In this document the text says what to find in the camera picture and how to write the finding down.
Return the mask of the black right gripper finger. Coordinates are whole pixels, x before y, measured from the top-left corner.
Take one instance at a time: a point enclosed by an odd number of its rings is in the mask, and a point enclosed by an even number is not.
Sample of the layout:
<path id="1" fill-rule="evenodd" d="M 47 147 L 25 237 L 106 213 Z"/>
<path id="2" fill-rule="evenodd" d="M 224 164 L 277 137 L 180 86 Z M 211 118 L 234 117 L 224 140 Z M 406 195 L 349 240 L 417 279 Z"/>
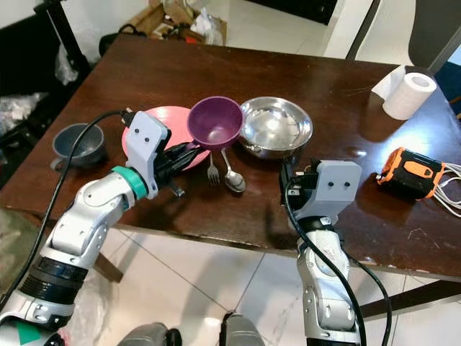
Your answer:
<path id="1" fill-rule="evenodd" d="M 294 164 L 291 159 L 283 159 L 279 171 L 280 200 L 281 205 L 283 205 L 286 210 L 290 210 L 289 183 L 293 175 L 293 166 Z"/>

